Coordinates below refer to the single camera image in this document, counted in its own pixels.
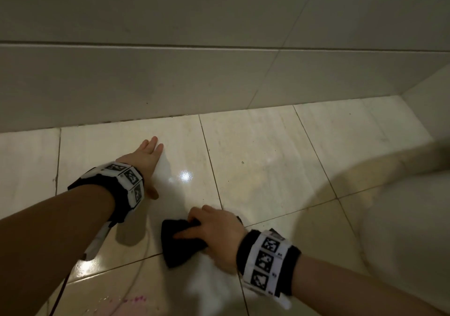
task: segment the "forearm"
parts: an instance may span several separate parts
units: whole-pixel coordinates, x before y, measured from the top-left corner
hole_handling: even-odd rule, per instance
[[[303,254],[295,266],[292,294],[322,316],[442,316],[419,298]]]
[[[0,220],[5,313],[34,315],[113,211],[105,188],[85,185]]]

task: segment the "wire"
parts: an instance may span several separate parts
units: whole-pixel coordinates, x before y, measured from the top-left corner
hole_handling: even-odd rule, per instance
[[[69,280],[69,276],[70,276],[70,273],[64,279],[63,285],[62,285],[62,287],[61,287],[61,289],[59,291],[58,297],[56,297],[56,301],[53,304],[53,308],[52,308],[52,311],[50,311],[49,316],[53,316],[53,314],[54,314],[54,312],[56,310],[56,307],[58,306],[59,300],[61,299],[61,296],[63,295],[63,292],[64,292],[64,289],[66,287],[67,281]]]

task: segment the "wall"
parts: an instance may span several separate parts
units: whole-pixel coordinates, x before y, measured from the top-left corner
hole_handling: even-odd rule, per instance
[[[450,146],[450,64],[410,88],[402,97],[431,136]]]
[[[399,94],[450,0],[0,0],[0,131]]]

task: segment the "hand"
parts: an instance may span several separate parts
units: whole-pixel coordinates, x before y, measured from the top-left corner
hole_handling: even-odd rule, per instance
[[[206,254],[214,260],[217,267],[236,273],[236,255],[247,230],[231,212],[204,205],[202,209],[193,207],[188,221],[197,219],[201,225],[188,228],[174,235],[175,239],[199,238],[208,244]]]
[[[152,175],[164,148],[164,145],[160,143],[155,149],[157,142],[158,138],[153,136],[150,141],[144,140],[134,153],[123,155],[116,160],[132,165],[141,172],[145,182],[145,192],[153,200],[159,198],[159,194],[153,186]]]

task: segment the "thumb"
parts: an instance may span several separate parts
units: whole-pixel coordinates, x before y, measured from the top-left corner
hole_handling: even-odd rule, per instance
[[[202,227],[201,226],[195,226],[190,227],[188,229],[185,229],[181,232],[175,233],[173,238],[174,239],[195,239],[200,238],[202,239]]]

